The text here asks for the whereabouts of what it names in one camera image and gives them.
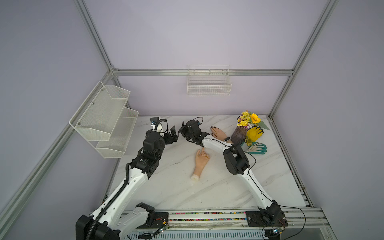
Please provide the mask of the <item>mannequin hand with white band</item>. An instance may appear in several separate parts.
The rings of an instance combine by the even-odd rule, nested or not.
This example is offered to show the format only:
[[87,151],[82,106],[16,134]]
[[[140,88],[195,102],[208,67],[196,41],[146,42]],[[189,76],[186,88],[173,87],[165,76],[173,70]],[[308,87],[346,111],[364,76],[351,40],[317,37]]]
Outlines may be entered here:
[[224,141],[225,138],[227,138],[227,134],[225,132],[223,132],[221,129],[217,128],[217,127],[211,127],[210,128],[211,130],[211,135],[218,139],[219,141]]

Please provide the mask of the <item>mannequin hand with black watch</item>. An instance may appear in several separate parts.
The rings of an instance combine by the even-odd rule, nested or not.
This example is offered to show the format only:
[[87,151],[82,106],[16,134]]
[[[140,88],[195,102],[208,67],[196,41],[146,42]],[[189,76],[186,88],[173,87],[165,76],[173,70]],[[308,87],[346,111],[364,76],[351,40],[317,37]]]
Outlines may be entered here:
[[195,157],[195,169],[191,176],[191,179],[195,182],[200,180],[201,174],[210,160],[210,155],[207,154],[205,148],[198,150]]

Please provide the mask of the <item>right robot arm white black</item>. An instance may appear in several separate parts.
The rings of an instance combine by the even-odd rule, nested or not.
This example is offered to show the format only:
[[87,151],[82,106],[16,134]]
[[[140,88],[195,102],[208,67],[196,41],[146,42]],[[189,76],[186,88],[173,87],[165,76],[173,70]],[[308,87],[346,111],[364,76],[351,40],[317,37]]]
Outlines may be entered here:
[[234,142],[222,130],[211,127],[211,132],[203,132],[200,129],[200,122],[190,120],[182,124],[179,133],[190,143],[194,143],[203,148],[222,153],[228,171],[243,180],[248,186],[250,193],[256,200],[261,221],[265,226],[284,223],[284,213],[281,206],[273,200],[262,185],[258,182],[251,170],[247,153],[242,147],[235,145]]

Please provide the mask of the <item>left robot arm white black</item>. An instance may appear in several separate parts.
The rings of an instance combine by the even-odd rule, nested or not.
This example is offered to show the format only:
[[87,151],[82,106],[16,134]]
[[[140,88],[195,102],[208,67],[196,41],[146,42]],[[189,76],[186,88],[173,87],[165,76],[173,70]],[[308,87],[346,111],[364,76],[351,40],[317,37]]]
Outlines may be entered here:
[[146,132],[143,147],[132,162],[126,164],[126,176],[106,201],[90,216],[82,215],[76,222],[77,240],[122,240],[140,226],[154,222],[155,209],[139,203],[123,216],[134,193],[146,183],[159,166],[166,145],[178,140],[176,128],[166,132]]

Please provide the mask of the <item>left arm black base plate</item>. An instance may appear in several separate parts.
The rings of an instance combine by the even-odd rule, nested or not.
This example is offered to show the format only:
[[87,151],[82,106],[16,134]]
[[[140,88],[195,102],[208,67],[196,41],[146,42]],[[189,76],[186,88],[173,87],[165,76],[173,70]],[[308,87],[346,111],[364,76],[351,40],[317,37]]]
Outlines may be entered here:
[[168,212],[154,212],[152,215],[149,215],[149,220],[138,229],[159,229],[164,225],[164,222],[167,224],[169,221]]

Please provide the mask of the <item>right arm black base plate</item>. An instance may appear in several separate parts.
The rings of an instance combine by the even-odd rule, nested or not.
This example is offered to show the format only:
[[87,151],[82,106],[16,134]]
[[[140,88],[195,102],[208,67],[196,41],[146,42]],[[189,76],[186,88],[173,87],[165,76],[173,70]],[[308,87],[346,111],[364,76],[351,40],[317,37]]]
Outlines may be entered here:
[[246,211],[246,220],[249,227],[287,227],[285,213],[281,211],[272,221],[260,211]]

